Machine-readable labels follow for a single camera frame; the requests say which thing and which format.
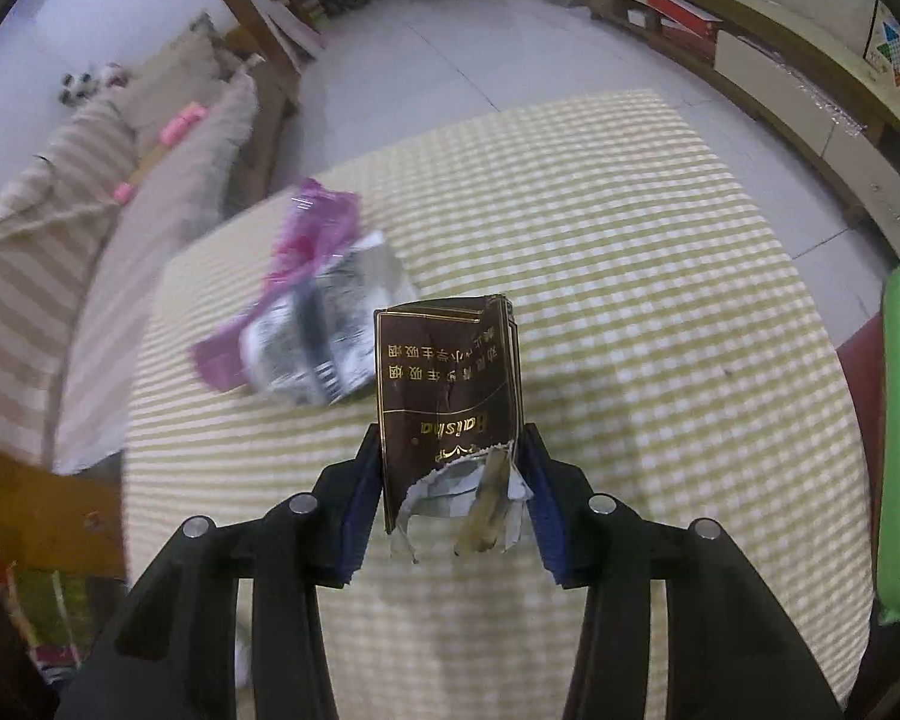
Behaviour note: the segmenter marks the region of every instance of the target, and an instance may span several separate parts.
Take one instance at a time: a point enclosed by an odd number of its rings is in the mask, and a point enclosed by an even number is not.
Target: metal screw
[[[714,538],[720,536],[724,531],[724,529],[720,527],[720,523],[712,519],[698,519],[694,523],[693,529],[697,536],[700,538],[708,538],[710,541],[713,541]]]
[[[290,498],[290,511],[294,514],[309,514],[317,509],[317,498],[309,493],[297,493]]]
[[[187,538],[200,538],[210,530],[210,520],[206,517],[191,517],[183,523],[183,535]]]
[[[593,514],[613,514],[617,508],[617,502],[610,495],[602,493],[591,495],[588,505]]]

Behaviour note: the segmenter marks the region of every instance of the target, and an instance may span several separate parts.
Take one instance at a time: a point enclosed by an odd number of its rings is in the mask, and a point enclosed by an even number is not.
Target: striped sofa cover
[[[50,137],[0,195],[0,447],[48,461],[70,339],[116,223],[134,133],[107,95]]]

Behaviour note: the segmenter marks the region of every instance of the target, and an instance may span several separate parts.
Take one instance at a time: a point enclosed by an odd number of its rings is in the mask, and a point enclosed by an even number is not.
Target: green object
[[[900,267],[883,293],[884,437],[876,589],[881,622],[900,620]]]

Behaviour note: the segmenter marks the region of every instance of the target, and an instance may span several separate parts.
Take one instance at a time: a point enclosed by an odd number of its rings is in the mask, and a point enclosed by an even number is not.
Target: yellow and white gingham cloth
[[[839,698],[872,601],[863,450],[837,356],[797,270],[739,184],[650,92],[492,114],[319,176],[357,191],[426,298],[505,293],[526,417],[551,454],[645,518],[714,517],[755,564]],[[263,203],[168,266],[138,364],[125,458],[137,578],[180,522],[264,514],[354,456],[372,391],[299,409],[197,379],[189,348],[244,308],[285,211]],[[341,718],[553,720],[586,591],[533,538],[453,556],[416,518],[421,562],[389,556],[319,594]],[[663,592],[648,717],[663,717]]]

